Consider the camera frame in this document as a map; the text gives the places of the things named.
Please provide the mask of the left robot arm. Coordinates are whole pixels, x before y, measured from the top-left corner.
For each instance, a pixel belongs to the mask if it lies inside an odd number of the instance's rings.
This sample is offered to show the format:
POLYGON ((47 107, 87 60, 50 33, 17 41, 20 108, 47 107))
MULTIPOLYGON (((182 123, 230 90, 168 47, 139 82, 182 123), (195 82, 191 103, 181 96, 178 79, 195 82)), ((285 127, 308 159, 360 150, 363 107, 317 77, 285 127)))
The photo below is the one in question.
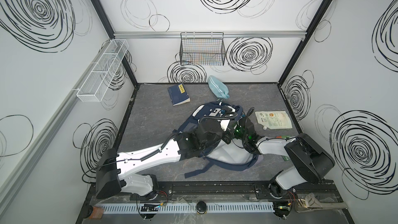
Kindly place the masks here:
POLYGON ((154 175, 140 172, 161 164, 201 157, 212 152, 225 136, 236 114, 205 116, 196 128, 172 133, 163 144, 139 151, 118 153, 111 148, 103 153, 95 172, 95 196, 107 199, 120 192, 155 197, 159 192, 154 175))

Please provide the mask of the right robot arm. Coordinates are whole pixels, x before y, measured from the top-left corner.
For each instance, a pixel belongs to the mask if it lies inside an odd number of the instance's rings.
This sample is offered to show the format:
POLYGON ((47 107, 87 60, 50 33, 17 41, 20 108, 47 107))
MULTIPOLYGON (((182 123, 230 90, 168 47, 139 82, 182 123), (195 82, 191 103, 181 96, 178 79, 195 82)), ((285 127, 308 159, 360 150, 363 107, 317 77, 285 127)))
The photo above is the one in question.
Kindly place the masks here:
POLYGON ((335 160, 308 134, 300 133, 290 138, 268 138, 257 134, 249 116, 252 107, 237 123, 234 137, 241 141, 246 152, 258 158, 260 155, 279 155, 290 158, 293 166, 278 172, 269 182, 268 190, 273 198, 280 199, 287 191, 302 183, 321 183, 335 166, 335 160))

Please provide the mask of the navy blue student backpack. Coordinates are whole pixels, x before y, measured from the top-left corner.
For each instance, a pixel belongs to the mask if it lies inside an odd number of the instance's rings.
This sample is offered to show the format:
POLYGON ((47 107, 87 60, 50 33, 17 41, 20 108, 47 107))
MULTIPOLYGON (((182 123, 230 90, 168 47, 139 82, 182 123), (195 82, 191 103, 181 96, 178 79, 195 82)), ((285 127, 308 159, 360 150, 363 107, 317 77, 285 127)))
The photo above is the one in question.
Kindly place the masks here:
MULTIPOLYGON (((230 121, 224 120, 221 122, 221 127, 225 133, 218 144, 218 146, 209 154, 204 156, 182 156, 181 160, 191 158, 202 158, 206 160, 207 165, 199 170, 188 172, 184 174, 185 178, 195 177, 197 175, 207 172, 211 167, 217 166, 230 171, 245 171, 253 167, 259 160, 253 155, 240 149, 233 144, 233 141, 241 145, 240 140, 234 139, 235 128, 240 118, 244 115, 243 108, 240 105, 230 105, 223 102, 209 102, 200 105, 190 116, 195 120, 199 120, 204 116, 225 116, 231 115, 230 121)), ((178 129, 173 131, 173 138, 178 144, 178 129)))

